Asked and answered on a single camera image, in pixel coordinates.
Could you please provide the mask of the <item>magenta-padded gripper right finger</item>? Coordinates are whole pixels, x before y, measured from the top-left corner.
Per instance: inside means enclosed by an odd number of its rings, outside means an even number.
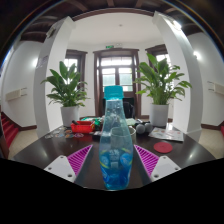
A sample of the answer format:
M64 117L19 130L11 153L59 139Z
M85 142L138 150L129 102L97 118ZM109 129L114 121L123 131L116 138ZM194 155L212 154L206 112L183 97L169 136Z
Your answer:
M168 156L157 156L138 145L135 145L134 148L140 159L140 164L144 167L144 171L151 182L180 170L180 167Z

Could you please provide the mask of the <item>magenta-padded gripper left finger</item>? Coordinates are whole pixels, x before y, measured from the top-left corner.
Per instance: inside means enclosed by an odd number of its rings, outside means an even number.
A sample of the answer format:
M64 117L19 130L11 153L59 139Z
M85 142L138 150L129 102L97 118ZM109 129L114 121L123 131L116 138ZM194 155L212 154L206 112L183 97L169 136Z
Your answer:
M72 183L81 182L88 170L92 147L85 146L69 156L60 155L44 170Z

